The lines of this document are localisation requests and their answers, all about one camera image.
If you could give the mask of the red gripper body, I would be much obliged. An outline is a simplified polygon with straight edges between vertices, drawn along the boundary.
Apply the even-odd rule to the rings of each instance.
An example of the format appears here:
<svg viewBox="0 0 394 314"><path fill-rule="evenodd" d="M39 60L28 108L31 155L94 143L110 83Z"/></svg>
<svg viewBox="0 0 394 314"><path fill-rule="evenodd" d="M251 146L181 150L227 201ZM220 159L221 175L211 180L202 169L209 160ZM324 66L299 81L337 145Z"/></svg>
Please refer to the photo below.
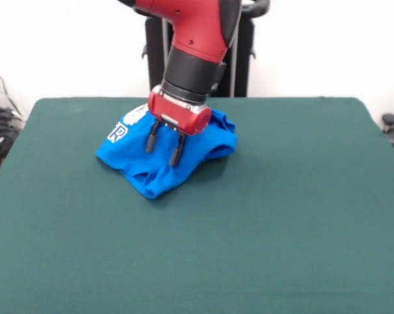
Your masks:
<svg viewBox="0 0 394 314"><path fill-rule="evenodd" d="M212 110L206 104L192 105L175 99L162 91L161 85L155 86L149 95L148 108L158 120L173 126L187 135L202 133L211 120Z"/></svg>

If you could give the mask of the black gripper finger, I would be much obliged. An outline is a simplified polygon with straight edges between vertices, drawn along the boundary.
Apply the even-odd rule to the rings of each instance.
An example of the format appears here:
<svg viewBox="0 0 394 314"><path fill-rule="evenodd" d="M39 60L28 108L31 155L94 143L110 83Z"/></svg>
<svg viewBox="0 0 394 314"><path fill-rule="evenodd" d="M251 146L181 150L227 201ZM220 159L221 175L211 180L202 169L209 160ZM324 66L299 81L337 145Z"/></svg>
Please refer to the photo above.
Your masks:
<svg viewBox="0 0 394 314"><path fill-rule="evenodd" d="M154 146L156 143L156 136L160 126L161 126L161 121L155 119L153 125L151 126L150 134L147 138L146 153L151 153L154 150Z"/></svg>
<svg viewBox="0 0 394 314"><path fill-rule="evenodd" d="M175 147L171 158L170 158L170 167L177 167L181 161L181 157L183 155L183 150L185 147L185 144L187 142L187 137L188 135L185 133L179 133L179 140L178 144Z"/></svg>

